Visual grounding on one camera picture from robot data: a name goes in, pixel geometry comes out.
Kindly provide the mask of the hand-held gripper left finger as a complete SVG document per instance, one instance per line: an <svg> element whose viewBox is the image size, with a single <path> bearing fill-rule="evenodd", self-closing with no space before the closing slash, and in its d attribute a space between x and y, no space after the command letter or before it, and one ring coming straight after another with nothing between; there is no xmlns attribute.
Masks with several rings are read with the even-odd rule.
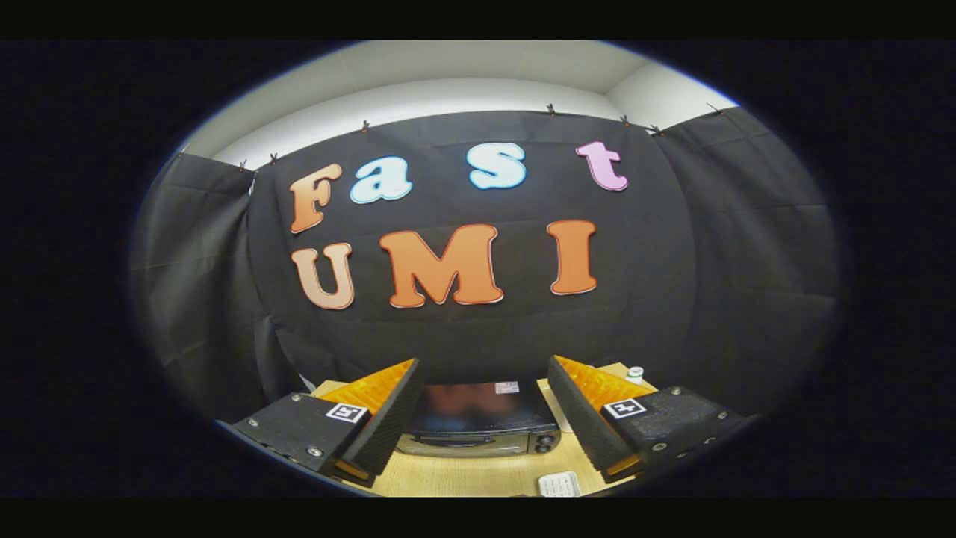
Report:
<svg viewBox="0 0 956 538"><path fill-rule="evenodd" d="M370 487L411 423L421 392L420 362L410 359L328 394L293 392L232 425L232 433L273 457Z"/></svg>

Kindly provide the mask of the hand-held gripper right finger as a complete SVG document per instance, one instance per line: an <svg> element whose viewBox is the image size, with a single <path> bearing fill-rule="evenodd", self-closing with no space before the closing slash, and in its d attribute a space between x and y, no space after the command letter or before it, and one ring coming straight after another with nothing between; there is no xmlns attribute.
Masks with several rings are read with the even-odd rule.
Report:
<svg viewBox="0 0 956 538"><path fill-rule="evenodd" d="M656 479L740 435L744 416L682 386L648 389L553 356L547 381L583 452L605 483Z"/></svg>

